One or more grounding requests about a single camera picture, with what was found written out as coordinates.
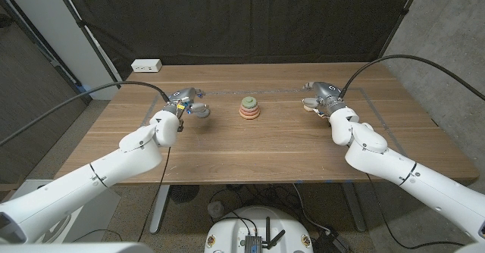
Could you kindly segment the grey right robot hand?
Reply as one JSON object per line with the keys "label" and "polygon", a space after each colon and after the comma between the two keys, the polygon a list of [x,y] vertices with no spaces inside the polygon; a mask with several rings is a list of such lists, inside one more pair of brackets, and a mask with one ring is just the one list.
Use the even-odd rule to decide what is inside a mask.
{"label": "grey right robot hand", "polygon": [[345,108],[346,103],[340,98],[340,89],[325,82],[308,82],[303,89],[313,90],[314,98],[304,98],[302,103],[306,111],[330,116],[333,112]]}

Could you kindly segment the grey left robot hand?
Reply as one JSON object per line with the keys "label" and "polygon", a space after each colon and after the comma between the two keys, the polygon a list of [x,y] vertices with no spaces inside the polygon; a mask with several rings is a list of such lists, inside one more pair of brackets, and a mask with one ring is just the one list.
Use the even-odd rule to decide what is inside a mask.
{"label": "grey left robot hand", "polygon": [[169,101],[163,107],[163,111],[169,111],[178,118],[181,118],[186,111],[187,114],[194,114],[199,118],[208,117],[209,107],[200,102],[195,102],[195,98],[202,98],[205,92],[193,87],[177,90],[168,97]]}

